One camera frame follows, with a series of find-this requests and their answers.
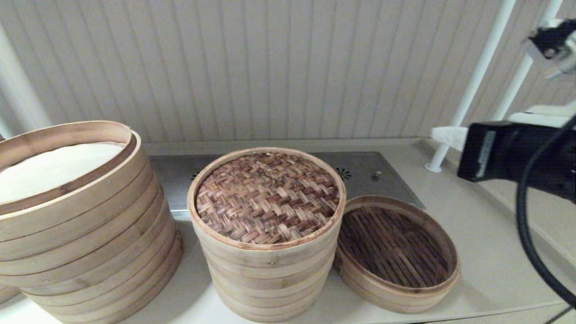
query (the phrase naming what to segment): stack of bamboo steamers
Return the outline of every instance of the stack of bamboo steamers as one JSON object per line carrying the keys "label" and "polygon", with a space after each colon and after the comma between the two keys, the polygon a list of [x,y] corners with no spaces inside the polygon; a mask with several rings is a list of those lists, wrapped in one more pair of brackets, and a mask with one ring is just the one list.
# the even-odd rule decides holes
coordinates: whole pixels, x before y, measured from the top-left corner
{"label": "stack of bamboo steamers", "polygon": [[104,121],[33,131],[0,142],[0,170],[89,143],[121,149],[72,181],[0,204],[0,284],[63,323],[116,323],[162,290],[182,255],[138,134]]}
{"label": "stack of bamboo steamers", "polygon": [[309,309],[335,255],[354,292],[397,312],[429,309],[460,274],[456,249],[430,216],[391,198],[346,203],[340,176],[296,150],[221,157],[195,178],[188,208],[220,299],[256,322]]}

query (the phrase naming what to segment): white paneled wall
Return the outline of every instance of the white paneled wall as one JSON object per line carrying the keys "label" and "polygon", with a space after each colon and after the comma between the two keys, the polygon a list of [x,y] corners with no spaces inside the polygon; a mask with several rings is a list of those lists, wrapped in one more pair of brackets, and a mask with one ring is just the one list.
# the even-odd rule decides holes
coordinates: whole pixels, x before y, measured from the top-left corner
{"label": "white paneled wall", "polygon": [[[517,1],[467,122],[491,115],[546,4]],[[4,0],[0,21],[55,123],[116,120],[150,142],[414,137],[447,124],[499,5]],[[535,67],[513,109],[575,88]]]}

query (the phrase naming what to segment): white pole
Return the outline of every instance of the white pole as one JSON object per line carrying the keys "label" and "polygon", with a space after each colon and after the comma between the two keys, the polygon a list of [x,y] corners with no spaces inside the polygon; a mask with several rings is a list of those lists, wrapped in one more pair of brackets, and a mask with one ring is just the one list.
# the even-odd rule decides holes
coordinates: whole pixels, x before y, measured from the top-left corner
{"label": "white pole", "polygon": [[[558,14],[558,10],[560,10],[560,6],[562,6],[563,0],[550,0],[544,14],[542,14],[542,19],[540,20],[540,25],[546,23],[550,19],[554,19],[556,14]],[[512,80],[510,80],[510,85],[506,89],[506,92],[502,96],[502,100],[498,104],[496,111],[490,118],[492,121],[502,120],[508,112],[508,109],[512,105],[512,101],[516,97],[518,90],[522,86],[524,79],[526,79],[526,75],[528,71],[530,71],[530,67],[532,66],[533,59],[528,54],[524,54],[520,64],[518,65],[518,69],[514,73]]]}
{"label": "white pole", "polygon": [[[502,4],[500,5],[500,9],[498,10],[498,15],[494,21],[494,25],[492,26],[492,30],[488,35],[488,39],[486,40],[486,44],[482,49],[482,53],[480,54],[480,58],[476,63],[476,67],[474,68],[474,72],[472,72],[472,77],[470,77],[470,81],[466,86],[466,90],[462,95],[462,99],[460,100],[460,104],[456,108],[456,112],[452,117],[452,121],[450,122],[450,126],[460,126],[464,116],[466,116],[466,112],[470,108],[470,104],[474,99],[474,95],[478,91],[480,87],[480,83],[484,78],[486,70],[490,65],[490,61],[494,56],[494,52],[500,42],[500,38],[502,38],[502,33],[504,33],[504,28],[506,28],[506,24],[508,23],[508,19],[510,18],[510,14],[512,13],[512,9],[514,8],[514,4],[516,0],[503,0]],[[436,149],[436,153],[432,158],[432,161],[425,165],[425,167],[432,171],[432,172],[440,172],[442,168],[440,165],[444,160],[444,157],[448,153],[448,145],[441,144],[440,147]]]}
{"label": "white pole", "polygon": [[4,27],[0,23],[0,85],[6,101],[25,131],[52,126]]}

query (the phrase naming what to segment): bamboo steamer basket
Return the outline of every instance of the bamboo steamer basket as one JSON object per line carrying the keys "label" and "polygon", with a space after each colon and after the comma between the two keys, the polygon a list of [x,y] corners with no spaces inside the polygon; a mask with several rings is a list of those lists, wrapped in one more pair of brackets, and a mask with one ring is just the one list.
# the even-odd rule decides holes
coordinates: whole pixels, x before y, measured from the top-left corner
{"label": "bamboo steamer basket", "polygon": [[19,293],[20,290],[16,287],[0,285],[0,304],[15,297]]}
{"label": "bamboo steamer basket", "polygon": [[[269,155],[271,159],[277,159],[277,163],[270,164],[274,165],[274,169],[262,165],[258,167],[257,164],[260,163],[258,156],[260,155]],[[256,159],[255,161],[258,161],[254,164],[254,170],[242,171],[244,172],[243,176],[246,177],[245,182],[234,187],[221,184],[222,192],[214,193],[218,196],[223,195],[223,197],[235,197],[231,198],[233,200],[239,195],[243,195],[241,193],[236,195],[238,190],[248,189],[250,191],[251,189],[247,187],[253,186],[254,188],[257,187],[256,191],[259,191],[259,194],[252,190],[248,194],[249,198],[244,202],[238,202],[235,208],[224,210],[226,208],[220,206],[222,212],[243,213],[243,209],[238,206],[251,204],[252,210],[262,219],[268,217],[267,215],[272,215],[270,216],[272,218],[282,218],[284,216],[279,215],[285,215],[298,209],[295,201],[298,199],[300,202],[304,202],[306,199],[312,201],[309,193],[321,190],[321,186],[317,186],[317,183],[312,181],[308,183],[310,187],[308,189],[295,185],[288,189],[288,191],[294,189],[295,192],[285,192],[287,187],[284,184],[290,183],[291,175],[301,176],[305,182],[310,180],[307,179],[307,176],[312,176],[311,174],[324,175],[325,172],[326,177],[329,178],[327,183],[332,183],[333,186],[331,187],[333,190],[331,194],[335,195],[332,197],[334,199],[334,211],[329,220],[311,233],[300,235],[301,237],[294,234],[295,236],[291,239],[284,238],[280,243],[268,243],[269,241],[266,240],[260,241],[266,243],[255,243],[260,239],[253,238],[254,231],[239,238],[234,237],[237,233],[235,231],[225,235],[213,229],[202,219],[205,204],[198,203],[198,196],[199,194],[204,195],[204,185],[216,184],[219,186],[218,179],[212,182],[215,179],[211,176],[212,174],[218,177],[218,172],[223,165],[238,163],[243,159],[246,161]],[[295,165],[296,170],[299,168],[305,170],[304,165],[306,165],[306,168],[313,168],[315,171],[302,171],[301,174],[294,171],[298,175],[292,171],[284,171],[291,169],[292,165]],[[232,171],[230,179],[235,177],[234,172]],[[227,190],[236,191],[235,193],[227,193]],[[338,174],[318,158],[297,150],[282,148],[247,149],[230,153],[209,164],[192,182],[188,192],[188,209],[191,212],[194,230],[206,257],[214,286],[224,304],[238,315],[258,322],[286,321],[309,309],[322,291],[334,260],[345,201],[346,190]],[[278,237],[277,235],[269,235],[268,232],[263,232],[263,235],[270,240]],[[252,243],[239,241],[239,239],[248,240],[248,238],[252,238]]]}
{"label": "bamboo steamer basket", "polygon": [[360,297],[402,313],[432,308],[460,276],[456,248],[436,221],[379,196],[346,203],[334,264]]}
{"label": "bamboo steamer basket", "polygon": [[71,182],[0,205],[0,282],[62,322],[115,323],[151,301],[182,256],[138,134],[113,122],[49,127],[1,142],[0,167],[91,142],[122,149]]}

